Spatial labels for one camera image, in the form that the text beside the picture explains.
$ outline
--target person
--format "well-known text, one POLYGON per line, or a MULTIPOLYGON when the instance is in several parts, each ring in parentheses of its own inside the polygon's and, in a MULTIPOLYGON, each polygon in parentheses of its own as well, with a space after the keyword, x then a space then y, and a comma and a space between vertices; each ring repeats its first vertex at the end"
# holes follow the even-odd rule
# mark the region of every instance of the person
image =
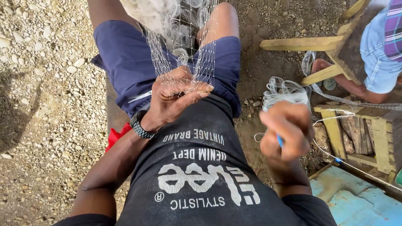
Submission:
POLYGON ((239 79, 238 18, 232 5, 216 6, 219 23, 210 26, 218 27, 207 34, 209 44, 216 45, 215 86, 203 81, 194 86, 189 69, 181 66, 168 77, 175 91, 161 82, 165 74, 155 79, 137 67, 152 67, 146 56, 150 50, 141 26, 119 1, 88 0, 88 5, 103 66, 116 91, 123 93, 117 81, 131 87, 153 79, 151 102, 148 111, 133 116, 133 129, 88 171, 69 217, 55 225, 336 225, 327 204, 312 195, 297 159, 309 152, 314 136, 305 105, 281 102, 260 113, 270 129, 261 151, 276 192, 247 164, 232 120, 239 98, 234 93, 237 103, 232 105, 231 95, 221 95, 232 94, 235 87, 227 81, 236 85, 239 79), (141 75, 150 78, 134 77, 141 75), (177 95, 189 89, 195 90, 177 95), (282 149, 277 134, 284 140, 282 149), (114 194, 131 173, 116 221, 114 194))
MULTIPOLYGON (((361 42, 360 53, 367 73, 364 84, 357 85, 343 74, 333 79, 346 91, 373 104, 384 103, 397 83, 402 84, 402 0, 391 0, 366 26, 361 42)), ((332 64, 317 59, 312 73, 323 70, 332 64)))

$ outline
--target blue jeans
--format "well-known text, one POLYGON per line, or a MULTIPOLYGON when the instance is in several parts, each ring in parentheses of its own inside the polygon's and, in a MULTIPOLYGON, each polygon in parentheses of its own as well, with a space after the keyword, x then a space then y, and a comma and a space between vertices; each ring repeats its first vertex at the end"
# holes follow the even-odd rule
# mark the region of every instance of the blue jeans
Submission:
MULTIPOLYGON (((94 31, 94 38, 99 55, 91 62, 107 72, 117 93, 116 104, 132 117, 151 101, 151 96, 132 102, 130 99, 152 89, 156 72, 151 58, 151 48, 142 32, 124 21, 101 23, 94 31)), ((215 87, 212 93, 227 101, 233 117, 239 117, 241 104, 236 86, 240 79, 240 40, 229 36, 207 45, 215 45, 215 67, 213 76, 205 74, 205 78, 208 78, 215 87)), ((177 58, 165 49, 163 51, 172 69, 176 68, 177 58)), ((194 62, 189 63, 192 73, 198 55, 199 52, 194 55, 194 62)))
POLYGON ((388 93, 402 72, 402 62, 390 60, 384 52, 385 22, 388 8, 383 9, 365 28, 360 42, 360 54, 365 65, 367 90, 388 93))

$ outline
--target hand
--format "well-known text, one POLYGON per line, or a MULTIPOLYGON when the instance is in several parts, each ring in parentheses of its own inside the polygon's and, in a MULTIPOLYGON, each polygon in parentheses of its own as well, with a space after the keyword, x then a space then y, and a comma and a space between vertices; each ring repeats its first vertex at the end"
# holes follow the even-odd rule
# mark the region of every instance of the hand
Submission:
POLYGON ((314 138, 311 112, 303 104, 281 101, 267 112, 260 112, 261 122, 268 127, 261 140, 261 152, 269 158, 293 161, 310 150, 314 138), (277 136, 283 140, 279 146, 277 136))
POLYGON ((167 123, 174 122, 188 106, 207 97, 213 89, 205 82, 192 81, 186 66, 159 76, 152 85, 151 106, 141 120, 141 127, 147 132, 157 132, 167 123))

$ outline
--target black t-shirt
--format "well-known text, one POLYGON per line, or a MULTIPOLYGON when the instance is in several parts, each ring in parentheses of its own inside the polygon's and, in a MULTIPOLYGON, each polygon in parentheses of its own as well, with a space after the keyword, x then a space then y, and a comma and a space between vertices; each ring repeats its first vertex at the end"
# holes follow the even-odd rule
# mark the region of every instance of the black t-shirt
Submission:
MULTIPOLYGON (((138 159, 115 225, 336 225, 311 195, 282 199, 247 164, 230 107, 208 98, 164 126, 138 159)), ((84 214, 60 225, 109 226, 84 214)))

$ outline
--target black wristwatch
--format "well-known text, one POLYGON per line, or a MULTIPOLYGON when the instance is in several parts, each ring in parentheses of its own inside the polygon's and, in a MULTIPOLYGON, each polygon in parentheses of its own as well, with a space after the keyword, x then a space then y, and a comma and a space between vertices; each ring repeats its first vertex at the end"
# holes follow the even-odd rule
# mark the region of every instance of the black wristwatch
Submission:
POLYGON ((159 132, 156 132, 156 133, 147 132, 139 124, 146 113, 147 113, 147 111, 145 111, 145 110, 141 110, 141 111, 137 112, 137 114, 135 114, 131 118, 130 126, 131 126, 131 128, 133 128, 133 130, 135 131, 135 133, 138 136, 145 138, 145 139, 152 139, 152 138, 155 138, 159 132))

